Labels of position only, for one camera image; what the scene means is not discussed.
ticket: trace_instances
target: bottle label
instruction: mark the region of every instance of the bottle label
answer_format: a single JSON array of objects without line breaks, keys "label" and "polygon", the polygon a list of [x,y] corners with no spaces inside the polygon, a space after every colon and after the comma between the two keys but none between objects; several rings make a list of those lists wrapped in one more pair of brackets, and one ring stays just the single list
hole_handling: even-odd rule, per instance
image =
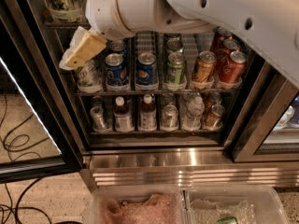
[{"label": "bottle label", "polygon": [[140,127],[142,129],[152,129],[157,125],[156,110],[152,112],[140,112]]},{"label": "bottle label", "polygon": [[131,115],[116,115],[115,114],[115,125],[117,129],[129,130],[133,127],[133,120]]}]

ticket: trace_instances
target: blue can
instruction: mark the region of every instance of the blue can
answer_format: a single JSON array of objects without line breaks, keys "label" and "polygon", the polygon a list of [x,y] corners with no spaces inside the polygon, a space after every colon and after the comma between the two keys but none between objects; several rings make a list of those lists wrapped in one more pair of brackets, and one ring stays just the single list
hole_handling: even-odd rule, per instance
[{"label": "blue can", "polygon": [[136,83],[138,85],[154,85],[158,83],[158,69],[156,56],[150,52],[143,52],[136,62]]},{"label": "blue can", "polygon": [[118,53],[124,57],[127,57],[129,49],[127,44],[123,40],[116,40],[110,42],[111,53]]},{"label": "blue can", "polygon": [[129,83],[127,65],[120,54],[109,54],[105,58],[107,84],[109,86],[124,86]]}]

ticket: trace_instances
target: silver can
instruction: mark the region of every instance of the silver can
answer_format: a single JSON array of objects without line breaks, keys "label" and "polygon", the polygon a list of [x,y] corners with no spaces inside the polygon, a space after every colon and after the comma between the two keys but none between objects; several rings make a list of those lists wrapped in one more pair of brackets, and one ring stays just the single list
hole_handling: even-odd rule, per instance
[{"label": "silver can", "polygon": [[104,130],[108,128],[107,115],[101,106],[93,107],[90,114],[93,118],[93,122],[99,129]]},{"label": "silver can", "polygon": [[168,105],[162,109],[161,126],[166,128],[178,126],[178,109],[174,105]]}]

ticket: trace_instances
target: refrigerator door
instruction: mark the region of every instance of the refrigerator door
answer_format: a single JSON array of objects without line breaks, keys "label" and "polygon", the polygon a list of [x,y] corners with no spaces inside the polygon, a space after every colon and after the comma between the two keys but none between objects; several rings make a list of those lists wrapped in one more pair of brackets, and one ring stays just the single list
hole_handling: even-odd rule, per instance
[{"label": "refrigerator door", "polygon": [[0,1],[0,182],[76,172],[83,163],[58,85],[39,69],[46,53],[31,55],[36,38],[20,14],[16,0]]}]

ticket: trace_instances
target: bottle cap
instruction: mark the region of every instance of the bottle cap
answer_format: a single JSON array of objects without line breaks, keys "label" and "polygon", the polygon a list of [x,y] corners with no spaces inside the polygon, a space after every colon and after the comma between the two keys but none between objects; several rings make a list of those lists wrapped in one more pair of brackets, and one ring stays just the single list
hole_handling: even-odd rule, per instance
[{"label": "bottle cap", "polygon": [[124,105],[124,100],[122,97],[119,96],[119,97],[116,97],[115,103],[117,106],[122,106],[122,105]]},{"label": "bottle cap", "polygon": [[146,94],[143,97],[143,101],[144,101],[145,104],[149,104],[152,101],[151,95],[150,94]]}]

